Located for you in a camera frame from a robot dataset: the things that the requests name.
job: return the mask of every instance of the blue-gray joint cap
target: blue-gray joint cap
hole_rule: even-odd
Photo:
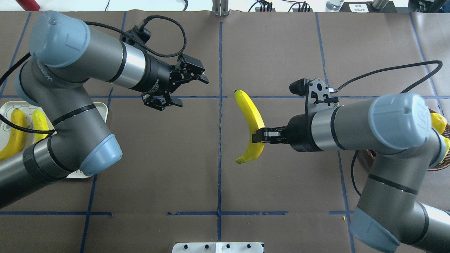
[[[122,150],[114,134],[101,141],[80,165],[80,170],[86,176],[97,174],[122,158]]]
[[[419,147],[431,134],[428,106],[415,93],[375,99],[369,109],[369,125],[382,144],[396,150]]]
[[[89,41],[90,31],[83,21],[49,10],[33,26],[30,53],[49,67],[63,68],[84,54]]]
[[[386,228],[358,207],[355,208],[350,231],[361,242],[384,253],[393,253],[400,245]]]

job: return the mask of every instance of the banana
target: banana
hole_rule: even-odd
[[[236,159],[237,163],[246,163],[258,158],[264,149],[264,143],[252,143],[252,134],[254,134],[256,130],[264,127],[264,121],[255,104],[244,91],[236,90],[234,92],[234,99],[241,108],[241,111],[247,120],[248,130],[250,131],[250,140],[247,149],[242,157]]]
[[[34,110],[33,112],[33,125],[34,129],[41,131],[48,131],[49,125],[47,124],[47,118],[40,110]],[[47,134],[35,134],[35,142],[45,139]]]
[[[25,114],[19,109],[14,109],[14,111],[12,112],[11,122],[21,127],[27,127]],[[6,144],[5,148],[0,151],[0,162],[22,151],[23,147],[25,147],[26,140],[27,133],[15,128],[11,128],[8,143]]]
[[[431,126],[441,135],[447,126],[447,119],[438,113],[430,113]]]

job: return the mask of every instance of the mounting plate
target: mounting plate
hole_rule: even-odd
[[[308,115],[312,115],[320,110],[333,107],[326,103],[317,103],[318,100],[323,101],[331,97],[328,85],[320,78],[316,78],[309,83],[308,94],[306,94],[305,111]]]
[[[264,243],[177,243],[173,246],[172,253],[264,253]]]

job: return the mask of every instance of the water bottle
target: water bottle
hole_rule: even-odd
[[[344,0],[328,0],[327,8],[330,10],[339,10]]]

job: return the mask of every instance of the blue tape line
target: blue tape line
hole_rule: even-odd
[[[266,211],[266,212],[220,212],[221,215],[286,215],[288,211]],[[218,215],[218,212],[202,212],[202,211],[191,211],[191,212],[167,212],[168,216],[175,215]]]
[[[109,107],[111,106],[111,99],[113,99],[113,91],[114,91],[114,88],[111,88],[111,91],[109,92],[108,104],[106,105],[108,107],[108,110],[109,110]]]
[[[217,215],[217,212],[176,212],[171,213],[167,212],[168,216],[175,216],[175,215]]]
[[[217,241],[222,241],[222,26],[219,24],[219,171],[217,186]]]
[[[328,76],[327,72],[325,71],[325,55],[324,55],[324,46],[322,45],[322,35],[320,33],[320,25],[319,25],[319,14],[315,13],[315,21],[317,24],[317,34],[319,35],[319,45],[320,45],[320,54],[322,55],[322,66],[324,67],[324,76],[325,76],[325,82],[328,83]]]
[[[105,95],[91,95],[90,98],[92,98],[92,99],[109,99],[109,96],[105,96]]]
[[[86,215],[87,212],[0,211],[0,215]],[[91,212],[96,216],[113,216],[112,212]]]
[[[228,98],[227,96],[173,96],[174,98],[179,99],[220,99],[220,98]]]
[[[354,211],[349,211],[349,213],[351,215],[353,215],[355,212]],[[346,215],[347,212],[346,211],[330,211],[328,214],[330,214],[330,215]]]
[[[92,209],[92,202],[94,200],[94,192],[95,192],[96,182],[97,182],[97,174],[94,175],[94,180],[92,181],[92,188],[90,190],[89,205],[88,205],[87,213],[86,213],[85,228],[83,231],[83,238],[81,240],[80,253],[84,253],[84,248],[85,248],[85,244],[86,244],[86,236],[87,236],[87,231],[89,228],[89,219],[90,219],[90,215],[91,215],[90,211]]]
[[[4,95],[2,96],[4,99],[21,99],[19,95]]]
[[[249,96],[252,99],[304,99],[304,96]],[[335,96],[341,99],[375,99],[380,96]],[[450,99],[450,96],[422,96],[424,99]]]
[[[341,161],[341,152],[337,152],[337,157],[339,158],[339,171],[341,173],[341,186],[342,186],[342,195],[344,197],[344,205],[345,205],[345,216],[347,217],[347,226],[348,226],[348,236],[350,238],[350,247],[351,253],[355,253],[355,244],[353,242],[353,235],[350,232],[350,211],[348,209],[348,201],[347,201],[347,191],[345,189],[345,180],[344,180],[344,171],[342,170],[342,161]]]
[[[16,60],[17,52],[19,51],[19,47],[20,47],[20,44],[22,42],[23,35],[25,34],[25,31],[27,29],[28,22],[30,22],[30,17],[31,17],[31,12],[28,12],[27,21],[25,22],[25,25],[23,26],[22,33],[20,35],[19,41],[17,42],[16,50],[14,51],[13,58],[11,59],[11,63],[9,64],[9,68],[11,68],[14,65],[14,61]],[[3,87],[0,90],[0,98],[2,97],[3,91],[5,90],[6,82],[8,82],[7,78],[3,82]]]
[[[222,215],[286,215],[288,211],[267,211],[267,212],[222,212]]]
[[[140,99],[140,95],[114,95],[111,96],[114,99]],[[220,99],[220,96],[172,96],[174,98],[179,99]]]
[[[414,37],[416,38],[417,45],[419,46],[419,52],[420,52],[420,55],[422,56],[422,60],[426,61],[425,55],[423,54],[422,45],[420,44],[419,36],[417,35],[417,30],[416,30],[416,25],[414,24],[413,15],[411,12],[409,13],[409,19],[411,20],[411,25],[413,26]],[[429,74],[430,69],[428,68],[428,65],[425,65],[425,69],[427,71],[427,74]],[[437,97],[437,92],[436,92],[436,87],[434,86],[433,77],[430,77],[429,80],[431,83],[431,88],[433,89],[433,93],[434,93],[435,97]],[[436,98],[436,102],[437,102],[437,105],[439,106],[439,111],[444,116],[444,112],[442,111],[441,102],[439,101],[438,98]]]
[[[86,215],[86,212],[2,211],[0,215]]]
[[[126,11],[123,12],[123,20],[122,20],[122,31],[125,28],[125,21],[126,21]]]

